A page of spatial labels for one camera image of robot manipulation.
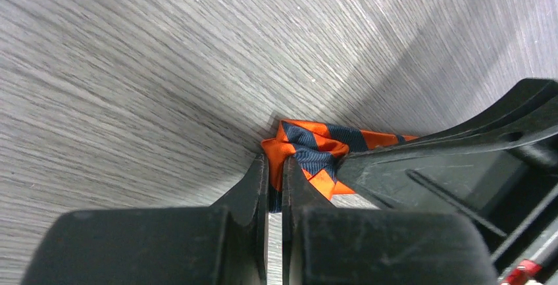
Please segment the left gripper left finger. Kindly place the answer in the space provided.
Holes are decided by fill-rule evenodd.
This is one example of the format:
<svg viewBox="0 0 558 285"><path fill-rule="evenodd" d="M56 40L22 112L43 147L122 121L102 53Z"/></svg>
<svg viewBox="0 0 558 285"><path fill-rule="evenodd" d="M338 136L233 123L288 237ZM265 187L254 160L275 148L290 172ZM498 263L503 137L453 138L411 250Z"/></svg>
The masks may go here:
<svg viewBox="0 0 558 285"><path fill-rule="evenodd" d="M47 231L23 284L266 284L268 160L212 205L73 211Z"/></svg>

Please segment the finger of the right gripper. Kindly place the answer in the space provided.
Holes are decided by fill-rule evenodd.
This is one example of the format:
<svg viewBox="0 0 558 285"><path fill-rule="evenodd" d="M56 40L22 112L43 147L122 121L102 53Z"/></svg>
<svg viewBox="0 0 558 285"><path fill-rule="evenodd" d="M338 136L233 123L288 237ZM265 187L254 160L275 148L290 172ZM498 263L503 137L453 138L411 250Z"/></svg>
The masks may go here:
<svg viewBox="0 0 558 285"><path fill-rule="evenodd" d="M453 128L352 153L337 177L382 209L460 213L501 278L533 262L557 283L557 82L528 78Z"/></svg>

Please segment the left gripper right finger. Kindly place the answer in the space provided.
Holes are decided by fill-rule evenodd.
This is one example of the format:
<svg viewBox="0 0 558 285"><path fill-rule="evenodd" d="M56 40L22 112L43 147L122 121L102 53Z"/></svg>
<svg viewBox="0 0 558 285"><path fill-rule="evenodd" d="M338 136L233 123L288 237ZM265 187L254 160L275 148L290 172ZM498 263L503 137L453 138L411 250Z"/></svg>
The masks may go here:
<svg viewBox="0 0 558 285"><path fill-rule="evenodd" d="M290 157L282 175L284 284L496 284L466 217L338 208Z"/></svg>

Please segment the orange navy striped tie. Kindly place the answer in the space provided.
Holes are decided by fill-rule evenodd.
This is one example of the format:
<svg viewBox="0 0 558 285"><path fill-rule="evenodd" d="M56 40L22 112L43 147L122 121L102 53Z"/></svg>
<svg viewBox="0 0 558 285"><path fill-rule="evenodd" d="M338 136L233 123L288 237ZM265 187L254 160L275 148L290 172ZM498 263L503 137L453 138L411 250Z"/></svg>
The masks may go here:
<svg viewBox="0 0 558 285"><path fill-rule="evenodd" d="M295 158L304 178L330 200L334 195L355 193L337 179L337 164L342 157L413 139L337 124L281 120L275 137L261 142L269 163L269 211L282 211L283 167L289 157Z"/></svg>

